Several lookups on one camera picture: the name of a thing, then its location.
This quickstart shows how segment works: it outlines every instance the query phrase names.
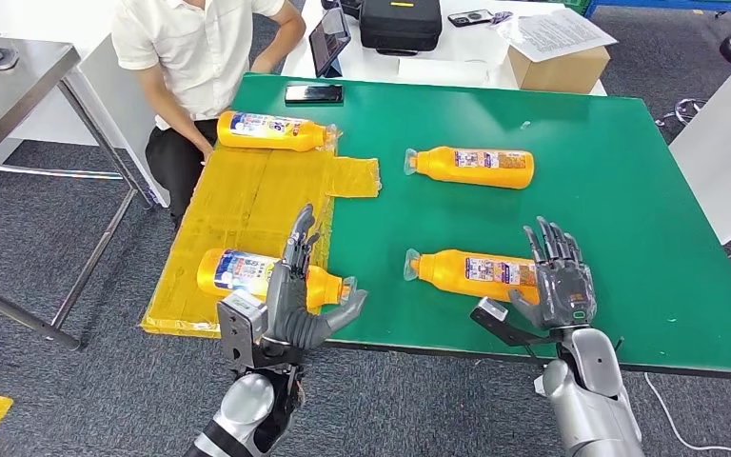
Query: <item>black bag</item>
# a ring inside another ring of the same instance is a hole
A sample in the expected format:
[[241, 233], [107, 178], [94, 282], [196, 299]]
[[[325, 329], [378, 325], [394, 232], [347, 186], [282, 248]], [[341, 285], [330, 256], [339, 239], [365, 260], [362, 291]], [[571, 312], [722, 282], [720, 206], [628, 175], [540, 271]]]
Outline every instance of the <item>black bag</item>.
[[439, 0], [363, 0], [360, 41], [376, 50], [434, 50], [442, 30]]
[[333, 8], [342, 8], [343, 14], [360, 19], [360, 4], [362, 0], [321, 0], [321, 7], [324, 10], [331, 10]]

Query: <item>white table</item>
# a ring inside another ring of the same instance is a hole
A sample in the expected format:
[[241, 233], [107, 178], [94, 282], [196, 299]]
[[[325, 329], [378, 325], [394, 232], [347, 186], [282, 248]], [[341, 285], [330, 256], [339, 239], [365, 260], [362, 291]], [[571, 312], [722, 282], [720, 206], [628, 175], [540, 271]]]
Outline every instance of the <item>white table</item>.
[[[352, 39], [338, 58], [343, 78], [382, 83], [516, 89], [514, 75], [505, 58], [508, 40], [488, 25], [456, 28], [446, 17], [456, 12], [486, 9], [491, 12], [511, 11], [514, 16], [510, 21], [514, 21], [520, 16], [547, 14], [564, 8], [564, 5], [495, 0], [441, 0], [441, 8], [443, 30], [438, 46], [431, 52], [420, 52], [413, 57], [381, 55], [376, 50], [363, 48], [360, 44], [358, 22], [347, 16]], [[307, 36], [323, 15], [320, 0], [306, 1], [301, 16], [306, 22]], [[499, 27], [500, 32], [509, 32], [513, 23], [501, 24]], [[308, 40], [303, 40], [287, 56], [282, 74], [315, 77]], [[606, 95], [601, 81], [596, 83], [590, 93]]]

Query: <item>robotic arm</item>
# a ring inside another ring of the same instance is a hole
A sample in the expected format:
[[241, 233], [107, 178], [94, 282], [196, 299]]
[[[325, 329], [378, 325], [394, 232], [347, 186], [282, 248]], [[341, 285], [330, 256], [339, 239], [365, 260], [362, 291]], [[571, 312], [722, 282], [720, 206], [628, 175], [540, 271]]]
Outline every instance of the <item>robotic arm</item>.
[[223, 352], [245, 369], [185, 457], [261, 457], [284, 437], [304, 401], [304, 352], [360, 315], [365, 290], [344, 280], [341, 304], [320, 316], [306, 311], [306, 272], [318, 234], [312, 205], [293, 224], [283, 258], [270, 276], [265, 302], [234, 290], [217, 305]]
[[603, 332], [590, 327], [597, 305], [589, 267], [569, 233], [542, 217], [537, 222], [544, 250], [531, 227], [524, 232], [536, 263], [540, 303], [526, 302], [516, 290], [510, 300], [548, 335], [512, 327], [506, 322], [508, 310], [489, 298], [481, 300], [471, 317], [509, 346], [556, 344], [557, 359], [535, 384], [541, 384], [554, 409], [565, 455], [643, 457], [641, 431], [615, 349]]

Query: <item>white shirt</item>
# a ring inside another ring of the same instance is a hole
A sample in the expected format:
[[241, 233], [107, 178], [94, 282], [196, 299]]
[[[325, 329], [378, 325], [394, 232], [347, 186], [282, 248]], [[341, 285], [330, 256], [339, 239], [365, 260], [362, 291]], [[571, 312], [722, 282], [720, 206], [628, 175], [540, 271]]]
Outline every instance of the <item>white shirt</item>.
[[[119, 66], [161, 64], [164, 81], [194, 121], [228, 108], [248, 70], [253, 13], [273, 16], [285, 0], [206, 0], [204, 10], [183, 0], [120, 0], [112, 38]], [[155, 116], [159, 129], [168, 129]]]

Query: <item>black phone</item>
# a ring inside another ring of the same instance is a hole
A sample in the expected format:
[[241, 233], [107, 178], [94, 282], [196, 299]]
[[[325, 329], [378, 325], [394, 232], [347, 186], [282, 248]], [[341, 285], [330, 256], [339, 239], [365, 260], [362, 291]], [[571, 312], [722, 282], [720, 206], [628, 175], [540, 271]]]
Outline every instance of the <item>black phone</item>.
[[285, 89], [285, 103], [288, 105], [341, 102], [343, 86], [339, 84], [288, 84]]
[[449, 22], [451, 22], [455, 27], [466, 27], [491, 22], [492, 17], [494, 17], [494, 14], [489, 12], [489, 10], [474, 10], [456, 12], [455, 14], [448, 15], [446, 18], [449, 19]]

